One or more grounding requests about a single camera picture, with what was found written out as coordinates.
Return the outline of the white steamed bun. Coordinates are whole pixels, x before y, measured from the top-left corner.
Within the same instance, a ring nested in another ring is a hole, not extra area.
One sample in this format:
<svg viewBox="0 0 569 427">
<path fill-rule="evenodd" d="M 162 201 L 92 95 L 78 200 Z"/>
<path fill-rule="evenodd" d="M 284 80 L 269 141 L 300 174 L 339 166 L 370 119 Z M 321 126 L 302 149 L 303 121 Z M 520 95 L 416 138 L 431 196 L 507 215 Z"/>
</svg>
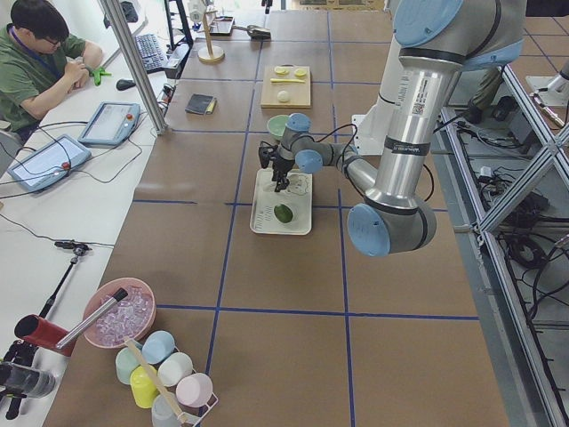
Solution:
<svg viewBox="0 0 569 427">
<path fill-rule="evenodd" d="M 279 91 L 276 97 L 277 100 L 281 103 L 289 102 L 291 99 L 291 95 L 285 90 Z"/>
</svg>

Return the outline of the light green bowl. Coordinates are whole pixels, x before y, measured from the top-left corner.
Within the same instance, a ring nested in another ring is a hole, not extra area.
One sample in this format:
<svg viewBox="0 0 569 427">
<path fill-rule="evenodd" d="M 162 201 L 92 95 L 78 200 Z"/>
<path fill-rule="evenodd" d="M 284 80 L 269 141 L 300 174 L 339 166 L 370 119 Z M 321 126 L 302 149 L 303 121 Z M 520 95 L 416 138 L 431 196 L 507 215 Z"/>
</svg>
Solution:
<svg viewBox="0 0 569 427">
<path fill-rule="evenodd" d="M 280 141 L 282 139 L 288 119 L 288 115 L 277 115 L 268 120 L 267 130 L 275 140 Z"/>
</svg>

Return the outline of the pink bowl of ice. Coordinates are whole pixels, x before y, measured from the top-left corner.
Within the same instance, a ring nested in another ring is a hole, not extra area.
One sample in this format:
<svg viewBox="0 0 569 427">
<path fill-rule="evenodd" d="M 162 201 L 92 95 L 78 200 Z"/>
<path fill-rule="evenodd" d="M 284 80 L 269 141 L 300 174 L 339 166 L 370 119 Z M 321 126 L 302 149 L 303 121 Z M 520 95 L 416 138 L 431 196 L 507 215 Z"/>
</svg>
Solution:
<svg viewBox="0 0 569 427">
<path fill-rule="evenodd" d="M 95 312 L 103 303 L 123 288 L 127 296 L 96 320 L 84 333 L 93 346 L 117 349 L 126 338 L 139 340 L 152 327 L 156 317 L 156 299 L 153 291 L 138 278 L 117 278 L 101 286 L 84 309 L 84 318 Z"/>
</svg>

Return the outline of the white bear tray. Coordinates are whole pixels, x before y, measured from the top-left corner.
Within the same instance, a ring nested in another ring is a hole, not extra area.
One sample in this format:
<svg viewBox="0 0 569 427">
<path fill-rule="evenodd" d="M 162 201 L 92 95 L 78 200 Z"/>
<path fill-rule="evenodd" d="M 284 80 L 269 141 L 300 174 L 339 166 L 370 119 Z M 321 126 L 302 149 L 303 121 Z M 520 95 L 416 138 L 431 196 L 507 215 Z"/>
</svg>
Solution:
<svg viewBox="0 0 569 427">
<path fill-rule="evenodd" d="M 287 189 L 273 194 L 264 190 L 272 181 L 273 171 L 259 169 L 253 193 L 250 228 L 258 234 L 307 235 L 312 227 L 312 175 L 292 170 L 287 178 Z M 290 223 L 280 222 L 273 213 L 275 205 L 288 205 L 293 210 Z"/>
</svg>

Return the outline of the green avocado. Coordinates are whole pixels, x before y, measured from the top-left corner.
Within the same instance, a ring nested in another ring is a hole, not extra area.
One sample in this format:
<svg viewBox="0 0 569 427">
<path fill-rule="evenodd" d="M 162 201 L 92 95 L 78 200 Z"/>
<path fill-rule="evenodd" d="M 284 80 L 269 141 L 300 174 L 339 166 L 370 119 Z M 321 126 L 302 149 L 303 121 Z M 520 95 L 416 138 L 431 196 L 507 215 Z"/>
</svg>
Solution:
<svg viewBox="0 0 569 427">
<path fill-rule="evenodd" d="M 282 223 L 290 223 L 293 220 L 293 210 L 284 204 L 275 205 L 273 208 L 275 217 Z"/>
</svg>

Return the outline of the yellow sponge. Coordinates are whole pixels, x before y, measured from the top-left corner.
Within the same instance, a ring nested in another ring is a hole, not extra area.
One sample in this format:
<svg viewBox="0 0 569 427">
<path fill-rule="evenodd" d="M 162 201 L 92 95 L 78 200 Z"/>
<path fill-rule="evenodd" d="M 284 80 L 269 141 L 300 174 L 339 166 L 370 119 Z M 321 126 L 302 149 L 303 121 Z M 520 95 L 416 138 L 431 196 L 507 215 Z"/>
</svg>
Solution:
<svg viewBox="0 0 569 427">
<path fill-rule="evenodd" d="M 210 101 L 210 103 L 209 103 L 209 105 L 208 105 L 208 107 L 207 107 L 207 109 L 206 109 L 206 111 L 205 111 L 205 114 L 206 114 L 206 115 L 212 114 L 213 111 L 214 111 L 214 109 L 215 109 L 215 107 L 216 107 L 216 105 L 217 105 L 217 99 L 216 99 L 216 98 L 213 98 L 213 99 Z"/>
</svg>

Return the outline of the lemon slice lower front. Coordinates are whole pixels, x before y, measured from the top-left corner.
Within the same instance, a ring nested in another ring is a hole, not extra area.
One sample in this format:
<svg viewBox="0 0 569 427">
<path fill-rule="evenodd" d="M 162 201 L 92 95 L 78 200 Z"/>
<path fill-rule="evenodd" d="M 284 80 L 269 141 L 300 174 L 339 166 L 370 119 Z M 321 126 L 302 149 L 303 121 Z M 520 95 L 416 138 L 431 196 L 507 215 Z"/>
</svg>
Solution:
<svg viewBox="0 0 569 427">
<path fill-rule="evenodd" d="M 308 74 L 308 71 L 305 68 L 297 68 L 294 70 L 294 75 L 296 77 L 304 77 Z"/>
</svg>

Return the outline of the lemon slice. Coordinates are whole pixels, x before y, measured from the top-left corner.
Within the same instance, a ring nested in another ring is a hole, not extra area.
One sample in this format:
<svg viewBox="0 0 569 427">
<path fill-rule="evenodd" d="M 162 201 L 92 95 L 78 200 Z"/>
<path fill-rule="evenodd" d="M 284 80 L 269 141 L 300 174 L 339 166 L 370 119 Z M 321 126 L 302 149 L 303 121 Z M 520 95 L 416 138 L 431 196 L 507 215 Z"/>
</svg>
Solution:
<svg viewBox="0 0 569 427">
<path fill-rule="evenodd" d="M 287 67 L 277 66 L 274 67 L 274 72 L 279 76 L 284 76 L 289 73 L 289 69 Z"/>
<path fill-rule="evenodd" d="M 308 74 L 308 71 L 305 68 L 297 68 L 294 70 L 294 75 L 296 77 L 304 77 Z"/>
</svg>

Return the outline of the lemon slice upper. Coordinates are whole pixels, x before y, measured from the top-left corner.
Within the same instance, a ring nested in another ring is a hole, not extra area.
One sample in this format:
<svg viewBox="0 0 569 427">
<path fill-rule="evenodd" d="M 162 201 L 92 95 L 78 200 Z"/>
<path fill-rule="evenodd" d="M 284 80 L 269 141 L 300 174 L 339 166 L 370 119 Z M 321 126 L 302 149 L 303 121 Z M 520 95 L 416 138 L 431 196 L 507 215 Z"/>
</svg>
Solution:
<svg viewBox="0 0 569 427">
<path fill-rule="evenodd" d="M 284 76 L 289 73 L 289 69 L 287 67 L 277 66 L 274 67 L 274 72 L 279 76 Z"/>
</svg>

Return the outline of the wooden stand with base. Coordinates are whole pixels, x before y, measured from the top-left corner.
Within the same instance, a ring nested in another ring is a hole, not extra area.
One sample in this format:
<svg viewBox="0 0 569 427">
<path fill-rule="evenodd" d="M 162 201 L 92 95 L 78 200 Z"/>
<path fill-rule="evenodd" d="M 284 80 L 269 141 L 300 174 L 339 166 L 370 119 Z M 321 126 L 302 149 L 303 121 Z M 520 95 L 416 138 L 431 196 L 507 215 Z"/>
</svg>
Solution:
<svg viewBox="0 0 569 427">
<path fill-rule="evenodd" d="M 225 52 L 221 47 L 212 43 L 208 12 L 204 12 L 203 14 L 202 29 L 205 37 L 205 47 L 199 49 L 197 53 L 198 59 L 205 64 L 213 64 L 222 61 L 225 57 Z"/>
</svg>

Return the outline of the metal scoop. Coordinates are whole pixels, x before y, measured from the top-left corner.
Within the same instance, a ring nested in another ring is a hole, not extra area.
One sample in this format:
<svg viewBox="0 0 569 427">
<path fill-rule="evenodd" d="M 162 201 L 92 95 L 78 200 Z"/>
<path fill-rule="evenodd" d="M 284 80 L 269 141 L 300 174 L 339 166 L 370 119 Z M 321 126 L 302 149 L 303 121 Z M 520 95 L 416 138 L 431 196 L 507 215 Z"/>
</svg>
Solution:
<svg viewBox="0 0 569 427">
<path fill-rule="evenodd" d="M 252 40 L 269 40 L 271 38 L 271 32 L 268 28 L 256 25 L 247 25 L 245 27 L 233 25 L 232 28 L 244 31 Z"/>
</svg>

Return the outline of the dark tray on table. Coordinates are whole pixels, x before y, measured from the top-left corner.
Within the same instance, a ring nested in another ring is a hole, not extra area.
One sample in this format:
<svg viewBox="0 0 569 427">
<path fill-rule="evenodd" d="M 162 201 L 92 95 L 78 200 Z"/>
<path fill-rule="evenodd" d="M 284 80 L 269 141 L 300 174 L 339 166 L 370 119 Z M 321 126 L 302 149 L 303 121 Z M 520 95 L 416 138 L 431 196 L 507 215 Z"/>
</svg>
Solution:
<svg viewBox="0 0 569 427">
<path fill-rule="evenodd" d="M 235 19 L 229 16 L 214 18 L 209 22 L 209 32 L 212 36 L 230 36 Z"/>
</svg>

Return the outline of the black keyboard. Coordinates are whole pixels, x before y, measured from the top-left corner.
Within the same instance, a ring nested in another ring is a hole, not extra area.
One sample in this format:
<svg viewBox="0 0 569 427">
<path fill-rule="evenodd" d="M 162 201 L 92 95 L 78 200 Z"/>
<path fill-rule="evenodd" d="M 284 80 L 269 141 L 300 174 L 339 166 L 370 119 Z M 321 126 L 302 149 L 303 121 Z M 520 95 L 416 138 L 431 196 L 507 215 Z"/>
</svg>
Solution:
<svg viewBox="0 0 569 427">
<path fill-rule="evenodd" d="M 143 67 L 149 73 L 156 73 L 164 70 L 167 56 L 156 35 L 144 34 L 134 37 L 138 48 Z"/>
</svg>

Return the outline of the far blue teach pendant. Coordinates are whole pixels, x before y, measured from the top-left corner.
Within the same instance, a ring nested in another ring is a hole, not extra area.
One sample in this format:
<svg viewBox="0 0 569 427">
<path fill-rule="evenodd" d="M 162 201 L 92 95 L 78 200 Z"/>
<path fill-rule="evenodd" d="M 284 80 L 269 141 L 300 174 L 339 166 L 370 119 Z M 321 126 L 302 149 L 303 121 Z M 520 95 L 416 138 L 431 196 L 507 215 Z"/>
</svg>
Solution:
<svg viewBox="0 0 569 427">
<path fill-rule="evenodd" d="M 79 135 L 78 141 L 86 146 L 118 146 L 132 134 L 140 113 L 140 105 L 137 103 L 102 102 Z"/>
</svg>

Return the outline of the blue teach pendant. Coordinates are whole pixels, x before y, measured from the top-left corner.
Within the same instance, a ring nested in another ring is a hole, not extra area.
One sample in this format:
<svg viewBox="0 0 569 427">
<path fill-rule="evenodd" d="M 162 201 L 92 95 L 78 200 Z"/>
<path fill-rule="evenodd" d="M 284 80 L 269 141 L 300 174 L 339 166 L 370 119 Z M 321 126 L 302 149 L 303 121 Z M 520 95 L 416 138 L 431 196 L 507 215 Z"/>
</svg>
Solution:
<svg viewBox="0 0 569 427">
<path fill-rule="evenodd" d="M 132 134 L 140 113 L 140 105 L 137 103 L 102 102 L 79 135 L 78 141 L 86 146 L 118 146 Z"/>
<path fill-rule="evenodd" d="M 63 134 L 23 160 L 16 161 L 8 168 L 8 174 L 24 190 L 38 192 L 66 178 L 91 156 L 92 152 L 82 143 Z"/>
</svg>

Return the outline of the black computer mouse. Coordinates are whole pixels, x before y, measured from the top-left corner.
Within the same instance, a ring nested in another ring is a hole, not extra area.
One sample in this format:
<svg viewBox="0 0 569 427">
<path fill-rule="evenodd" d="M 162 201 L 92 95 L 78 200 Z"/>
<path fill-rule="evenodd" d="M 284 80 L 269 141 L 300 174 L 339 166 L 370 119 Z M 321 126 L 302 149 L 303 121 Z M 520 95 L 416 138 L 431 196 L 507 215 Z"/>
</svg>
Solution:
<svg viewBox="0 0 569 427">
<path fill-rule="evenodd" d="M 135 87 L 136 84 L 131 79 L 119 79 L 116 81 L 116 89 L 119 92 Z"/>
</svg>

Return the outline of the silver metal tube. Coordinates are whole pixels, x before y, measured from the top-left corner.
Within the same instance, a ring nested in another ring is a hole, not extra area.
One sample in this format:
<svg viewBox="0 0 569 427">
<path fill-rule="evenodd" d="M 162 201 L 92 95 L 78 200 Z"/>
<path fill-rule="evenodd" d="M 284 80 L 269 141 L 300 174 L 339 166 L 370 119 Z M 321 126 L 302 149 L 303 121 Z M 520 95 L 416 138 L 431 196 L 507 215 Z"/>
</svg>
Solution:
<svg viewBox="0 0 569 427">
<path fill-rule="evenodd" d="M 82 335 L 93 323 L 105 315 L 109 310 L 121 302 L 128 292 L 120 287 L 114 294 L 112 294 L 99 308 L 93 313 L 88 315 L 84 320 L 72 328 L 64 337 L 62 337 L 56 344 L 57 350 L 62 350 Z"/>
</svg>

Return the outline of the blue cup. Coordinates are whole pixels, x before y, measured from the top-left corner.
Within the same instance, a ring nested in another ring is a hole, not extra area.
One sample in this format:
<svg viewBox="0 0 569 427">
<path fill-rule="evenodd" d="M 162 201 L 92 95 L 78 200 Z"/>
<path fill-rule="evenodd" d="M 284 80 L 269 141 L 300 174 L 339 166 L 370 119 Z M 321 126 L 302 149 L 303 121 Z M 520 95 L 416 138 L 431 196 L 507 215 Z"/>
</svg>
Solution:
<svg viewBox="0 0 569 427">
<path fill-rule="evenodd" d="M 148 336 L 141 353 L 150 365 L 155 365 L 167 359 L 174 352 L 174 349 L 173 335 L 165 330 L 157 330 Z"/>
</svg>

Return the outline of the white cup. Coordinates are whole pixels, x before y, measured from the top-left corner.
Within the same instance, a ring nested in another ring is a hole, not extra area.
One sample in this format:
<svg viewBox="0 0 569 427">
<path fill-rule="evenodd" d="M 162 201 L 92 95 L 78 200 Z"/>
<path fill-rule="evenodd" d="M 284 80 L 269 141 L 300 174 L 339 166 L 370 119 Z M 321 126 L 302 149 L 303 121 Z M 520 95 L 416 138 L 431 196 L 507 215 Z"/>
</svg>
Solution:
<svg viewBox="0 0 569 427">
<path fill-rule="evenodd" d="M 157 375 L 165 387 L 173 387 L 184 377 L 193 373 L 191 357 L 181 351 L 174 352 L 162 362 Z"/>
</svg>

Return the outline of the black selfie stick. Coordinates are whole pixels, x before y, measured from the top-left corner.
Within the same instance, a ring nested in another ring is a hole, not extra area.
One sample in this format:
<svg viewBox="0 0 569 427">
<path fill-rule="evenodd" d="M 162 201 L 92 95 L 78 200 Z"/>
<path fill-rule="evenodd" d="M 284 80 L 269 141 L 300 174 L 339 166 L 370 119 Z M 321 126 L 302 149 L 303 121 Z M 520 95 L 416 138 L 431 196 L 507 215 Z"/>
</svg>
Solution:
<svg viewBox="0 0 569 427">
<path fill-rule="evenodd" d="M 70 250 L 73 254 L 69 261 L 69 264 L 64 271 L 61 279 L 59 280 L 57 286 L 54 288 L 52 293 L 48 296 L 43 308 L 40 310 L 38 316 L 40 318 L 47 318 L 47 315 L 54 306 L 57 296 L 63 287 L 65 281 L 67 280 L 72 269 L 78 264 L 81 257 L 85 256 L 89 251 L 92 250 L 92 243 L 75 241 L 73 239 L 58 239 L 54 241 L 54 245 L 60 249 Z"/>
</svg>

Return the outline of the green plastic toy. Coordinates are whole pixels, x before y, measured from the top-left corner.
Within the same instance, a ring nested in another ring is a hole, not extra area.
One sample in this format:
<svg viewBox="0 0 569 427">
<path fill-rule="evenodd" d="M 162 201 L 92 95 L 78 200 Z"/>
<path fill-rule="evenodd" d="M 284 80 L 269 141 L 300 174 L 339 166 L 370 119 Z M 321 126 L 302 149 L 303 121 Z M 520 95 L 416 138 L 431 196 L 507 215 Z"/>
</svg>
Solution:
<svg viewBox="0 0 569 427">
<path fill-rule="evenodd" d="M 85 69 L 89 73 L 89 77 L 92 78 L 95 86 L 100 86 L 103 77 L 111 77 L 112 74 L 107 72 L 103 67 L 93 68 L 91 66 L 85 66 Z"/>
</svg>

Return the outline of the pink cup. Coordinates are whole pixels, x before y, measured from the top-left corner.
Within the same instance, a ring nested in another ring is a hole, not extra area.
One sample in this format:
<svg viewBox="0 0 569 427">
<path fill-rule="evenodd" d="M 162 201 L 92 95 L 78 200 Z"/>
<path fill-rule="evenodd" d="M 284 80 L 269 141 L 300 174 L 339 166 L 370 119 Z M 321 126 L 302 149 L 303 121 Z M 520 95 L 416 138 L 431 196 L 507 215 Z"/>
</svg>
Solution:
<svg viewBox="0 0 569 427">
<path fill-rule="evenodd" d="M 213 394 L 211 378 L 203 373 L 195 373 L 181 379 L 176 387 L 176 398 L 184 406 L 202 407 Z"/>
</svg>

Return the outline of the near blue teach pendant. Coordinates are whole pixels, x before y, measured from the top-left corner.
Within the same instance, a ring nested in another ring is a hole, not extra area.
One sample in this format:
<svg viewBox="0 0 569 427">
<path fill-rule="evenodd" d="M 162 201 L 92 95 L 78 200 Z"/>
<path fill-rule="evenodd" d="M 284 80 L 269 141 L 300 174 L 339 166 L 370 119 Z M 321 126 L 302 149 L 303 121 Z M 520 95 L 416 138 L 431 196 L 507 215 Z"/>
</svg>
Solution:
<svg viewBox="0 0 569 427">
<path fill-rule="evenodd" d="M 63 134 L 23 160 L 16 161 L 8 168 L 8 174 L 24 190 L 38 192 L 66 178 L 91 156 L 92 152 L 82 143 Z"/>
</svg>

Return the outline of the mint green cup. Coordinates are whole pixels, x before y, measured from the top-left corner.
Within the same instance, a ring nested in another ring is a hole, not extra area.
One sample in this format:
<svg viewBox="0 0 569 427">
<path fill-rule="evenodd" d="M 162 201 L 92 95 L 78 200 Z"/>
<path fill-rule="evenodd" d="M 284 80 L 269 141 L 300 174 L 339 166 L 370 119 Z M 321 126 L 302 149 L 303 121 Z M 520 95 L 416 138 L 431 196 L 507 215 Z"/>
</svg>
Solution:
<svg viewBox="0 0 569 427">
<path fill-rule="evenodd" d="M 138 360 L 133 356 L 131 351 L 124 347 L 115 358 L 116 377 L 122 384 L 129 385 L 132 372 L 139 366 Z"/>
</svg>

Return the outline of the yellow cup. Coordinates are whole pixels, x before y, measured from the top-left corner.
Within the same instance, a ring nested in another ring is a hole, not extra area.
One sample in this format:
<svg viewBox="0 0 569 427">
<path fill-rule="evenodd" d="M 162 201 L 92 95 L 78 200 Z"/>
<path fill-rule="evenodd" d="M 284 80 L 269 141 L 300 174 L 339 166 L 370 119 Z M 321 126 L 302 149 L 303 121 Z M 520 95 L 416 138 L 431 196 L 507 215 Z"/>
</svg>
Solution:
<svg viewBox="0 0 569 427">
<path fill-rule="evenodd" d="M 150 409 L 159 391 L 142 366 L 136 367 L 130 375 L 130 387 L 137 407 Z"/>
</svg>

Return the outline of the grey cup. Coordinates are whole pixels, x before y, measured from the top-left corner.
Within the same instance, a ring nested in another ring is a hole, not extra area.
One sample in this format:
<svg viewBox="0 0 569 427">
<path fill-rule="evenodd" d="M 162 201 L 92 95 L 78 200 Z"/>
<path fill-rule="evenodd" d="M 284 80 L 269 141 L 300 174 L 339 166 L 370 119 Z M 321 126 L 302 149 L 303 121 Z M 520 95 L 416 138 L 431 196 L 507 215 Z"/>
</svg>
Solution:
<svg viewBox="0 0 569 427">
<path fill-rule="evenodd" d="M 151 422 L 153 427 L 181 427 L 177 415 L 162 395 L 158 395 L 153 401 Z"/>
</svg>

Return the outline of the person in green shirt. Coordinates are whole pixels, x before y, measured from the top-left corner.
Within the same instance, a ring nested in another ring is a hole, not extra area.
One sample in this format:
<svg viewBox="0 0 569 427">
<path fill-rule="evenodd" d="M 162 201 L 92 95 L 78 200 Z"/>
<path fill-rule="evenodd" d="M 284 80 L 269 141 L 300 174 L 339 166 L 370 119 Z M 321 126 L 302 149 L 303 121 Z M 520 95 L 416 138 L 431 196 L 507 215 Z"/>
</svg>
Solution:
<svg viewBox="0 0 569 427">
<path fill-rule="evenodd" d="M 72 35 L 48 1 L 16 1 L 1 28 L 1 114 L 26 140 L 102 63 L 95 43 Z"/>
</svg>

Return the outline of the red cylinder holder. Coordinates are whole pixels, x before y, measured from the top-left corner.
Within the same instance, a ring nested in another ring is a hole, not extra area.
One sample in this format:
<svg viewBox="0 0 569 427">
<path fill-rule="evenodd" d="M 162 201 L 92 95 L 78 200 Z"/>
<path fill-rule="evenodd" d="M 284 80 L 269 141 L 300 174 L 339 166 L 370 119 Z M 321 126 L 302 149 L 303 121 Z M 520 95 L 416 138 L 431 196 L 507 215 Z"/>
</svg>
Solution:
<svg viewBox="0 0 569 427">
<path fill-rule="evenodd" d="M 68 330 L 35 314 L 27 315 L 19 320 L 14 328 L 14 333 L 25 342 L 55 351 L 66 357 L 71 356 L 75 347 L 75 343 L 72 342 L 64 348 L 58 349 L 57 343 L 68 334 Z"/>
</svg>

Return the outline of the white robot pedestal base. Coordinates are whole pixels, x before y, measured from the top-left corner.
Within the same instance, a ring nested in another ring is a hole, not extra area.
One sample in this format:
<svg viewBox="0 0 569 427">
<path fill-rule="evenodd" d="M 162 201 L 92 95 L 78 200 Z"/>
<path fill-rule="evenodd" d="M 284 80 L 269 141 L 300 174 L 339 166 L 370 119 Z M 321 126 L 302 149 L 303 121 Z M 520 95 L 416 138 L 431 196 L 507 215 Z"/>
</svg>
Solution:
<svg viewBox="0 0 569 427">
<path fill-rule="evenodd" d="M 353 115 L 352 123 L 357 126 L 355 146 L 361 156 L 381 156 L 384 141 L 389 128 L 389 121 L 383 117 Z"/>
</svg>

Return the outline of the aluminium frame post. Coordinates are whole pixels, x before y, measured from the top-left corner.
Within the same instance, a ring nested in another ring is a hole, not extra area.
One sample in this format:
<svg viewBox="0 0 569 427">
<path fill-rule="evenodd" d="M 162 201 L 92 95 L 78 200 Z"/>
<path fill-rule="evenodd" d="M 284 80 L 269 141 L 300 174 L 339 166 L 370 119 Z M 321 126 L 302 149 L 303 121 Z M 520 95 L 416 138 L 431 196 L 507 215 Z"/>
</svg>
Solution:
<svg viewBox="0 0 569 427">
<path fill-rule="evenodd" d="M 101 0 L 101 7 L 108 17 L 121 52 L 124 56 L 132 79 L 136 84 L 139 95 L 144 103 L 149 118 L 157 135 L 162 135 L 167 129 L 164 114 L 156 100 L 148 74 L 144 69 L 142 59 L 134 41 L 131 30 L 123 13 L 122 6 L 117 0 Z"/>
</svg>

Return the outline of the aluminium frame rail right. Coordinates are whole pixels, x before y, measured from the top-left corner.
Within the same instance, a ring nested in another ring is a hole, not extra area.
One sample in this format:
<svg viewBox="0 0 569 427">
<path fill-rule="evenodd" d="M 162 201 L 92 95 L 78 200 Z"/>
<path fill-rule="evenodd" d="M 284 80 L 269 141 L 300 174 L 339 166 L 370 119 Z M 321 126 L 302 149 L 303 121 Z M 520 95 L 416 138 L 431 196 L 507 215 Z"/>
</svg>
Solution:
<svg viewBox="0 0 569 427">
<path fill-rule="evenodd" d="M 549 72 L 503 70 L 479 124 L 464 112 L 481 79 L 463 74 L 435 152 L 452 185 L 476 301 L 515 426 L 568 423 L 568 114 L 549 105 Z"/>
</svg>

